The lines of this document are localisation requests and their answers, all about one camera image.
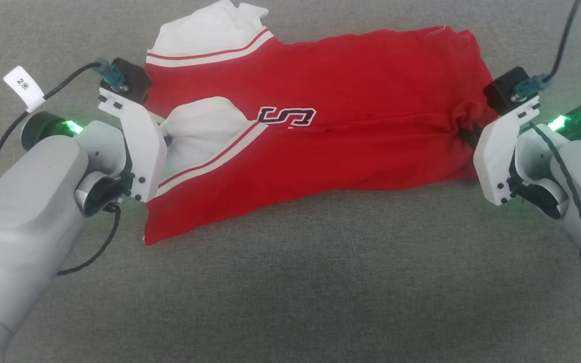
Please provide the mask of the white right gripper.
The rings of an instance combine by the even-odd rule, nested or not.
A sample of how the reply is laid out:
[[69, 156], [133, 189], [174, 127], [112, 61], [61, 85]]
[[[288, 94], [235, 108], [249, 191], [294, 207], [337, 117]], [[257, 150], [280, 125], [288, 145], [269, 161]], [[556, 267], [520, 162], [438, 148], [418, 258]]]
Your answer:
[[518, 141], [519, 129], [539, 115], [540, 97], [517, 106], [486, 126], [478, 141], [478, 129], [459, 129], [459, 137], [471, 148], [475, 170], [484, 197], [494, 205], [511, 199], [508, 179], [510, 163]]

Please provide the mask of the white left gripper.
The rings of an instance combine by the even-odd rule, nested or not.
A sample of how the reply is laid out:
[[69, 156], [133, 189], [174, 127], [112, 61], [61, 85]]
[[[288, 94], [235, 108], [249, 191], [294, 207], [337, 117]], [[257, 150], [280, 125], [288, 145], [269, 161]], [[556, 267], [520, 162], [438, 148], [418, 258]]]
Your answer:
[[99, 89], [99, 109], [120, 120], [125, 165], [120, 172], [129, 196], [147, 203], [157, 195], [164, 175], [167, 145], [152, 113], [140, 103]]

